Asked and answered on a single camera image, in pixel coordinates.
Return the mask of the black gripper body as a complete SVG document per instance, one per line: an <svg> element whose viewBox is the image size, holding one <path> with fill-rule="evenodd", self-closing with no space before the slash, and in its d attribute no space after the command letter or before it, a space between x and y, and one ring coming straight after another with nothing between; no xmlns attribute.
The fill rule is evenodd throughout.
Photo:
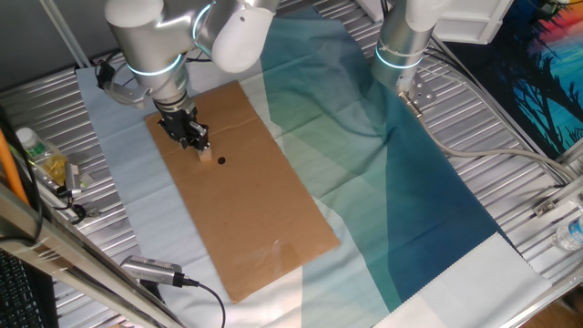
<svg viewBox="0 0 583 328"><path fill-rule="evenodd" d="M161 114L159 124L164 128L170 138L197 138L199 132L190 125L191 122L196 123L196 115L198 113L195 106L188 108L164 108L158 107Z"/></svg>

